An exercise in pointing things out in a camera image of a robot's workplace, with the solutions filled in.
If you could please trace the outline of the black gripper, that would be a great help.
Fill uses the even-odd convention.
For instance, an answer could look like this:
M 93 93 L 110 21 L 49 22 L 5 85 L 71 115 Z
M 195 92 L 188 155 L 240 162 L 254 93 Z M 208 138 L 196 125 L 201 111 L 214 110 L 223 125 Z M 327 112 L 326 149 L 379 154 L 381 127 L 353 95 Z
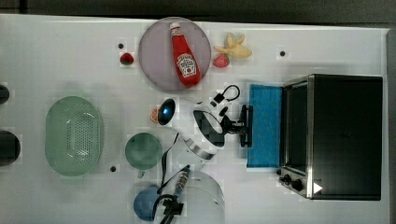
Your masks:
M 223 134 L 243 134 L 246 132 L 247 120 L 241 118 L 239 120 L 231 120 L 228 116 L 224 116 L 220 127 Z

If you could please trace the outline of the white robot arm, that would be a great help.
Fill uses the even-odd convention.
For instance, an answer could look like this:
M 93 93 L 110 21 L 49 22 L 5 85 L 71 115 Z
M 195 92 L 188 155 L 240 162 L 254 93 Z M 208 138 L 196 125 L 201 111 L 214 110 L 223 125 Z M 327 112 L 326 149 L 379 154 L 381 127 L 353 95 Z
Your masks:
M 237 134 L 240 145 L 251 145 L 252 107 L 244 105 L 237 120 L 227 116 L 231 100 L 219 93 L 206 102 L 165 100 L 158 111 L 161 127 L 177 133 L 162 158 L 163 182 L 153 205 L 154 224 L 225 224 L 225 200 L 219 183 L 204 173 Z

